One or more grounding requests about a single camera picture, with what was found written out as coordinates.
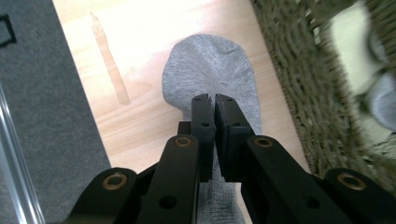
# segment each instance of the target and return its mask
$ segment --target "sock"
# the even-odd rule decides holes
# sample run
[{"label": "sock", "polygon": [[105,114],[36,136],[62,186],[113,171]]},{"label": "sock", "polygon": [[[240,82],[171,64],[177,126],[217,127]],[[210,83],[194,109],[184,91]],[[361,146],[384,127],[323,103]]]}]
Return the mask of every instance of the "sock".
[{"label": "sock", "polygon": [[[214,35],[193,35],[174,46],[163,71],[163,98],[191,120],[191,99],[208,93],[233,97],[255,134],[261,134],[256,81],[248,57],[241,47]],[[236,203],[235,184],[221,177],[215,150],[213,176],[201,183],[198,223],[244,223]]]}]

